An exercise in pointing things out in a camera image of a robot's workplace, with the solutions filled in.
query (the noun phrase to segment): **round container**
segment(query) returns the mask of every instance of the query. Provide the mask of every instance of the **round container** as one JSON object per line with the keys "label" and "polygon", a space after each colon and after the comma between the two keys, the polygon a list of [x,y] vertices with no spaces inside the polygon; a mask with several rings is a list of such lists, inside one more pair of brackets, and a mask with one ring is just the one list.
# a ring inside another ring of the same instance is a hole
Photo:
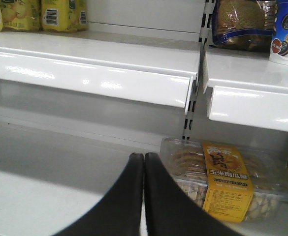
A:
{"label": "round container", "polygon": [[277,0],[270,60],[288,65],[288,0]]}

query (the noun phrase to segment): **clear plastic box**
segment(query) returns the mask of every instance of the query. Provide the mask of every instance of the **clear plastic box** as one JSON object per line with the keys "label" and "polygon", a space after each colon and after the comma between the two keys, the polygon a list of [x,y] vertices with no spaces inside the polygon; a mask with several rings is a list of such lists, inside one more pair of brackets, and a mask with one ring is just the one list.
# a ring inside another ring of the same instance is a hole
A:
{"label": "clear plastic box", "polygon": [[[280,202],[288,202],[288,174],[279,161],[279,154],[248,147],[237,148],[255,189],[244,221],[259,221],[275,215]],[[208,182],[201,143],[164,138],[160,158],[180,188],[202,207]]]}

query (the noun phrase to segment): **store shelf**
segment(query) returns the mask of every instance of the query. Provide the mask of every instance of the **store shelf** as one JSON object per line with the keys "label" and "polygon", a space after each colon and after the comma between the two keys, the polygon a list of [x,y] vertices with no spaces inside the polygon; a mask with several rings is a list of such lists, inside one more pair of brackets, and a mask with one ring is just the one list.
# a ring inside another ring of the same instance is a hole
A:
{"label": "store shelf", "polygon": [[206,48],[204,91],[212,120],[288,131],[288,66],[268,53]]}
{"label": "store shelf", "polygon": [[199,49],[103,32],[0,32],[0,79],[184,108]]}
{"label": "store shelf", "polygon": [[0,122],[0,235],[50,236],[69,226],[133,152],[146,150]]}
{"label": "store shelf", "polygon": [[282,203],[276,216],[260,222],[223,222],[244,236],[288,236],[288,203]]}

